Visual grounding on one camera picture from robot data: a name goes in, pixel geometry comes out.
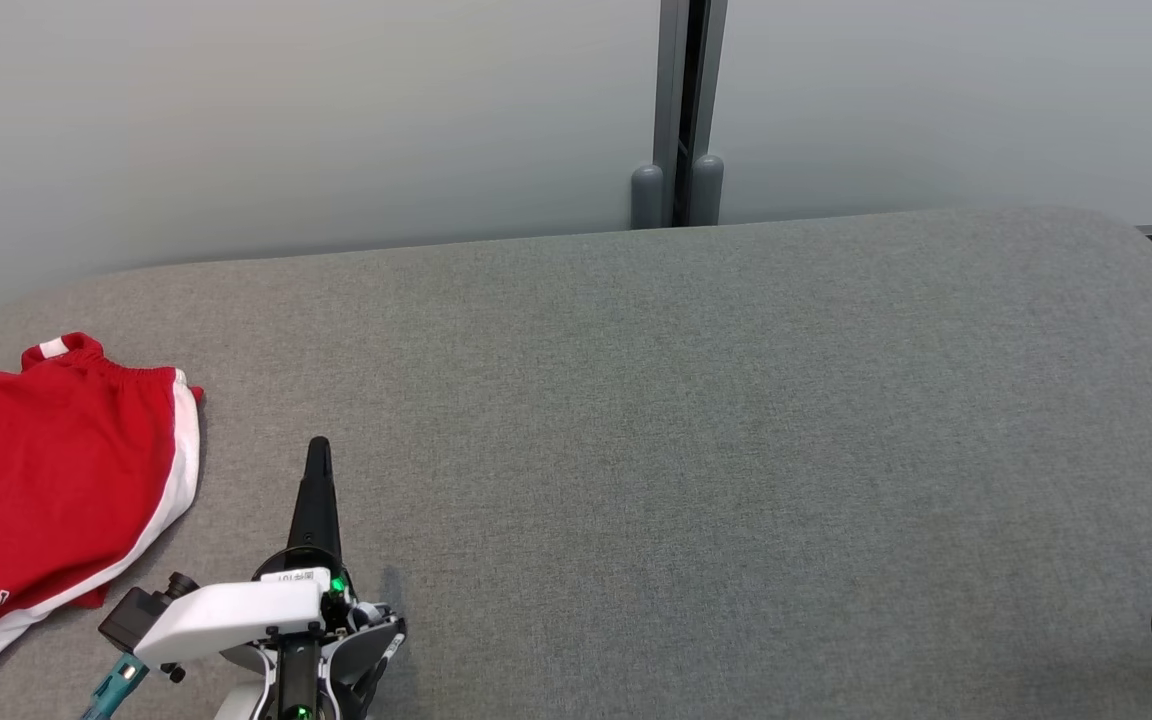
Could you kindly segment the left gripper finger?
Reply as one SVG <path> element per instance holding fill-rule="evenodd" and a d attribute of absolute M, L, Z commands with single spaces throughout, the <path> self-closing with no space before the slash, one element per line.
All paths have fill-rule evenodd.
<path fill-rule="evenodd" d="M 332 447 L 323 435 L 311 438 L 300 482 L 291 529 L 285 541 L 285 569 L 325 568 L 338 573 L 343 553 L 338 518 Z"/>

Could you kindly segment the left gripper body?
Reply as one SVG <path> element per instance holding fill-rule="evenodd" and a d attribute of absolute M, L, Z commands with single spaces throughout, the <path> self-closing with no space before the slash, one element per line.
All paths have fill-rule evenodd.
<path fill-rule="evenodd" d="M 362 601 L 351 575 L 325 550 L 283 550 L 253 574 L 262 582 L 314 579 L 323 621 L 285 650 L 280 632 L 253 643 L 270 660 L 268 694 L 256 719 L 367 719 L 385 670 L 407 639 L 406 620 L 388 602 Z"/>

